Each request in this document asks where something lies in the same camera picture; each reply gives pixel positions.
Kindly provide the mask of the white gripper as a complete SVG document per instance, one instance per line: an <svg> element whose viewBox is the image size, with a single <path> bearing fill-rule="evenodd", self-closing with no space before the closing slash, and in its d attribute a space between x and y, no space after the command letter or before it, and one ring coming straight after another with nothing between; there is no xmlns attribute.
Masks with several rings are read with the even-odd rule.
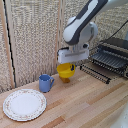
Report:
<svg viewBox="0 0 128 128"><path fill-rule="evenodd" d="M72 49L61 48L57 52L57 60L60 64L76 62L89 57L89 45L87 43L74 45ZM75 65L71 65L71 71L75 70Z"/></svg>

